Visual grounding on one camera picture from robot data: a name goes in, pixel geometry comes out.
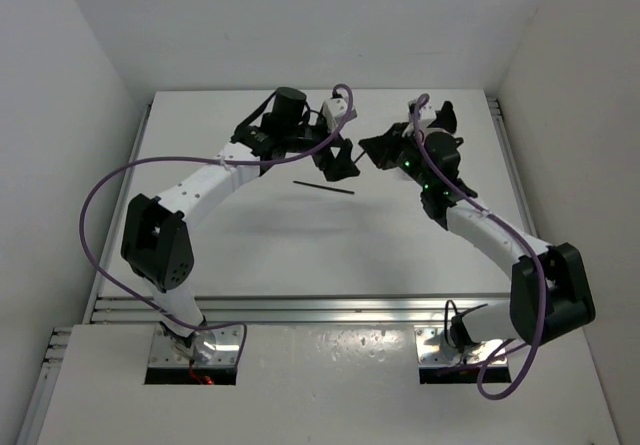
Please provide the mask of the thin black makeup brush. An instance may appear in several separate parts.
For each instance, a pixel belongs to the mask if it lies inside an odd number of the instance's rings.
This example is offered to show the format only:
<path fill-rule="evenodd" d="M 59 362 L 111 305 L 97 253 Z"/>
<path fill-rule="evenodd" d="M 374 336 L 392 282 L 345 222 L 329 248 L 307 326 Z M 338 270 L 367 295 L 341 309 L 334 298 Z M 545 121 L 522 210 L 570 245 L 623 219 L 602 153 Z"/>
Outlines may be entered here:
<path fill-rule="evenodd" d="M 300 181 L 300 180 L 293 180 L 292 183 L 295 184 L 295 185 L 304 186 L 304 187 L 308 187 L 308 188 L 313 188 L 313 189 L 317 189 L 317 190 L 328 191 L 328 192 L 332 192 L 332 193 L 338 193 L 338 194 L 343 194 L 343 195 L 355 195 L 355 191 L 353 191 L 353 190 L 348 190 L 348 189 L 344 189 L 344 188 L 338 188 L 338 187 L 334 187 L 334 186 L 320 185 L 320 184 L 315 184 L 315 183 L 310 183 L 310 182 L 305 182 L 305 181 Z"/>

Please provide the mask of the black fan makeup brush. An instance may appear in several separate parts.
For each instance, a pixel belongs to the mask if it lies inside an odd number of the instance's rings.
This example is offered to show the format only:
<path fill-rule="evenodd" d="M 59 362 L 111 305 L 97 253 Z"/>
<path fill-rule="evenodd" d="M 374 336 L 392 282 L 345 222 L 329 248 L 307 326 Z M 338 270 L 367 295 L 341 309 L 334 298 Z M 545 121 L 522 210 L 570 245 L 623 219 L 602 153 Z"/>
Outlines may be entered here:
<path fill-rule="evenodd" d="M 432 126 L 443 129 L 449 134 L 456 134 L 458 120 L 451 101 L 444 101 L 441 108 L 436 111 L 436 120 L 432 123 Z"/>

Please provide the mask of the thin black eyeliner pencil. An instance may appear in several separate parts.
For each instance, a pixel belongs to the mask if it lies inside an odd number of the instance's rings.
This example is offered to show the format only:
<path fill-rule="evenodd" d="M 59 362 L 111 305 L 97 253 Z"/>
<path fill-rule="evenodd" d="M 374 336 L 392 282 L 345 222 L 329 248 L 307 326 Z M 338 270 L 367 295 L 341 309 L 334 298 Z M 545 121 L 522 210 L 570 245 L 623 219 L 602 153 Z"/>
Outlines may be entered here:
<path fill-rule="evenodd" d="M 355 164 L 355 163 L 357 163 L 357 162 L 359 162 L 359 161 L 360 161 L 360 160 L 361 160 L 365 155 L 366 155 L 366 152 L 364 152 L 364 151 L 363 151 L 363 152 L 361 152 L 361 153 L 360 153 L 360 154 L 359 154 L 359 155 L 358 155 L 358 156 L 353 160 L 354 164 Z"/>

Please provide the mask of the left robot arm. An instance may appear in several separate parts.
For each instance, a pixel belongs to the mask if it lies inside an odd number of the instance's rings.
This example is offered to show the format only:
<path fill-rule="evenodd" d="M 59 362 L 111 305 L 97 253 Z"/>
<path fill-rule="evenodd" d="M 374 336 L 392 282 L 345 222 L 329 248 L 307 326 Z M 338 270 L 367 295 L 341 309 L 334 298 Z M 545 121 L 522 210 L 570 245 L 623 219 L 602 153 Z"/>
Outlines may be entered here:
<path fill-rule="evenodd" d="M 357 116 L 353 93 L 333 88 L 312 120 L 304 92 L 279 87 L 234 129 L 207 164 L 154 197 L 128 204 L 121 256 L 141 277 L 162 312 L 161 326 L 181 348 L 192 348 L 206 324 L 188 277 L 195 264 L 191 232 L 240 187 L 271 168 L 305 158 L 328 182 L 359 175 L 353 144 L 342 128 Z"/>

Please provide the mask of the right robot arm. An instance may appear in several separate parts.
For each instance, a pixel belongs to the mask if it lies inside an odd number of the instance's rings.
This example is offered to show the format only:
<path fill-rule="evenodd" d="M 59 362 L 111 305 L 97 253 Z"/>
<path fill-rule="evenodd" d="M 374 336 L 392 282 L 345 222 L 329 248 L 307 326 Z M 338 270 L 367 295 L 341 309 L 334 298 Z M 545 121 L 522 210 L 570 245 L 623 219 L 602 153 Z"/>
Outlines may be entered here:
<path fill-rule="evenodd" d="M 596 308 L 579 250 L 549 244 L 490 212 L 460 177 L 462 139 L 439 127 L 413 137 L 406 128 L 396 123 L 359 145 L 376 168 L 397 169 L 420 185 L 427 216 L 480 250 L 510 281 L 507 305 L 480 305 L 451 319 L 454 347 L 463 352 L 497 338 L 544 345 L 593 322 Z"/>

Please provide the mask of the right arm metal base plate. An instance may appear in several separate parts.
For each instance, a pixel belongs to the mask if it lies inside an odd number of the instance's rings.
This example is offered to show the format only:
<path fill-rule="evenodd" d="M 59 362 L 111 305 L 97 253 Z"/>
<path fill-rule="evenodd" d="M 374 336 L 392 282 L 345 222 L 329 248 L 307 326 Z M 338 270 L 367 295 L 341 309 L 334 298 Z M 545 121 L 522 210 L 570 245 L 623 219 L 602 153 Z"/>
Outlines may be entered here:
<path fill-rule="evenodd" d="M 421 368 L 427 369 L 478 366 L 502 344 L 502 340 L 494 339 L 460 353 L 445 341 L 443 325 L 417 325 L 414 327 L 414 338 L 418 363 Z"/>

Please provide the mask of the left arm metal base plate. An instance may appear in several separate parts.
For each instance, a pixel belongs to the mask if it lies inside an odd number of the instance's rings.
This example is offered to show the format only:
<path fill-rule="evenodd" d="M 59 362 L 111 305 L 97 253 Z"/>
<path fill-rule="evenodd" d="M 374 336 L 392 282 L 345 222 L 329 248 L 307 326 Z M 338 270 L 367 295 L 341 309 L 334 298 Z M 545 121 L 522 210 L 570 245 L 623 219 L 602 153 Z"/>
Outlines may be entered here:
<path fill-rule="evenodd" d="M 155 327 L 152 337 L 148 366 L 150 368 L 232 368 L 240 356 L 245 338 L 241 325 L 232 325 L 216 330 L 195 332 L 191 345 L 186 346 L 173 337 L 162 324 Z"/>

